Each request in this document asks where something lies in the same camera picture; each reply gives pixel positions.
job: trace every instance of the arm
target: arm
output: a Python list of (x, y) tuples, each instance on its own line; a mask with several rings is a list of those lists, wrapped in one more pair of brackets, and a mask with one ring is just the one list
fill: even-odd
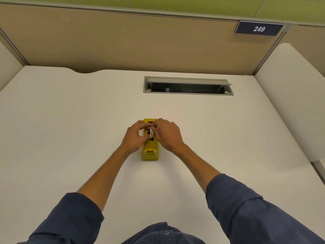
[(151, 124), (137, 121), (129, 127), (111, 157), (76, 193), (66, 194), (25, 243), (93, 244), (104, 220), (102, 211), (114, 180), (128, 156), (150, 138), (139, 135), (139, 130), (148, 126)]
[(220, 174), (184, 144), (179, 127), (152, 124), (160, 144), (178, 156), (205, 192), (208, 207), (232, 244), (324, 243), (319, 236), (241, 182)]

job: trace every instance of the button-up shirt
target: button-up shirt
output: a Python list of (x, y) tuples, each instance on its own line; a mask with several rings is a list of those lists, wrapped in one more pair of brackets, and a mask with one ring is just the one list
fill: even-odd
[[(220, 174), (206, 189), (209, 209), (232, 244), (317, 243), (325, 241), (241, 182)], [(104, 217), (79, 193), (67, 193), (25, 244), (93, 244)], [(166, 222), (150, 225), (123, 244), (202, 244)]]

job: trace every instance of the desk surface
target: desk surface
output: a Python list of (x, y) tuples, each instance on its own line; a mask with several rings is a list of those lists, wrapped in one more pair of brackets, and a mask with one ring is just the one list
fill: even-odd
[[(144, 76), (222, 78), (234, 96), (143, 93)], [(0, 93), (0, 240), (24, 241), (66, 192), (76, 191), (144, 118), (177, 123), (215, 168), (253, 188), (325, 238), (325, 187), (253, 76), (27, 66)], [(160, 147), (122, 166), (98, 244), (167, 221), (207, 244), (229, 243), (192, 174)]]

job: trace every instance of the sleeve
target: sleeve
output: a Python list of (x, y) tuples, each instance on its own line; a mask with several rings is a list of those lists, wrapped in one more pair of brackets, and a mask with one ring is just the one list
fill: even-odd
[(93, 244), (103, 220), (93, 201), (80, 193), (68, 193), (25, 244)]
[(225, 174), (210, 181), (205, 195), (231, 244), (325, 244), (289, 214)]

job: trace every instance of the forearm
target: forearm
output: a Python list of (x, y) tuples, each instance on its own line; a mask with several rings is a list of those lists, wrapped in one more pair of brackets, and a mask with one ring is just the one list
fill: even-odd
[(192, 151), (188, 145), (179, 147), (174, 152), (176, 156), (186, 165), (191, 171), (194, 178), (197, 180), (201, 189), (205, 193), (206, 187), (209, 182), (217, 175), (220, 174), (215, 168), (208, 164), (205, 160), (200, 158), (194, 151)]
[(115, 178), (128, 156), (125, 149), (119, 147), (77, 193), (91, 199), (103, 211)]

